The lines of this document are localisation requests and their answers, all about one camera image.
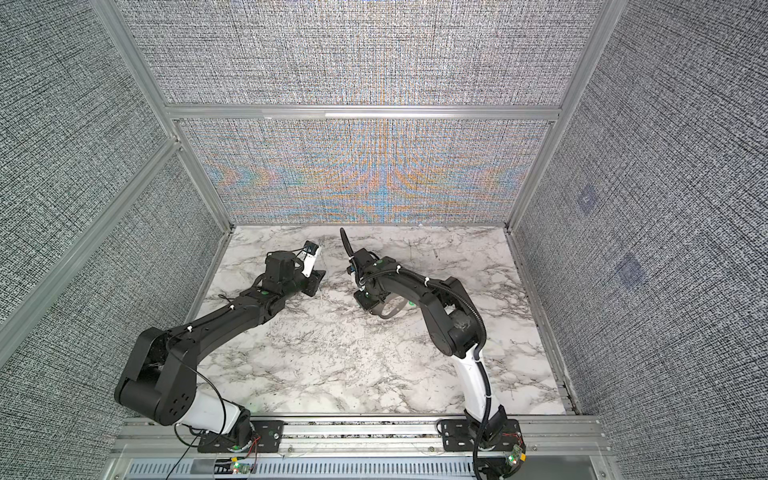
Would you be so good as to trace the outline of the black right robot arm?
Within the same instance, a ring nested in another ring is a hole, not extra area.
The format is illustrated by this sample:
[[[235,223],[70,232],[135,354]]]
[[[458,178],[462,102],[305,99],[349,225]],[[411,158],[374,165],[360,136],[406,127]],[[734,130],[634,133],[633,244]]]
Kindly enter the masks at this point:
[[[489,449],[507,416],[484,363],[487,329],[463,284],[454,277],[431,279],[366,249],[351,253],[349,262],[348,273],[357,287],[354,298],[364,311],[386,319],[407,303],[418,307],[433,345],[454,365],[470,435],[482,449]]]

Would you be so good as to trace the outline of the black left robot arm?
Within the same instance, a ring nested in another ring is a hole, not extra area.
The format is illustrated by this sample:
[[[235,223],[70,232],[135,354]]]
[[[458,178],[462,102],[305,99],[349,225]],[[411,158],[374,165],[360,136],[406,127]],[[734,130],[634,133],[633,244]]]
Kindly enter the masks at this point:
[[[197,320],[162,330],[151,327],[137,338],[115,388],[118,404],[162,425],[232,437],[243,445],[251,434],[243,406],[197,391],[199,364],[238,335],[272,320],[298,294],[317,293],[325,272],[315,268],[321,247],[273,251],[265,272],[227,304]]]

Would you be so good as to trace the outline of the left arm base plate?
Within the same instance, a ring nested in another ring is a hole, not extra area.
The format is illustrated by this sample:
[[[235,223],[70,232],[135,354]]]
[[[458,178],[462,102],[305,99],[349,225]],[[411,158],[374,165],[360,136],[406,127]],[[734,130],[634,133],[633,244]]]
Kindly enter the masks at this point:
[[[249,425],[236,425],[229,433],[205,433],[198,446],[199,453],[277,453],[285,423],[280,420],[256,420]]]

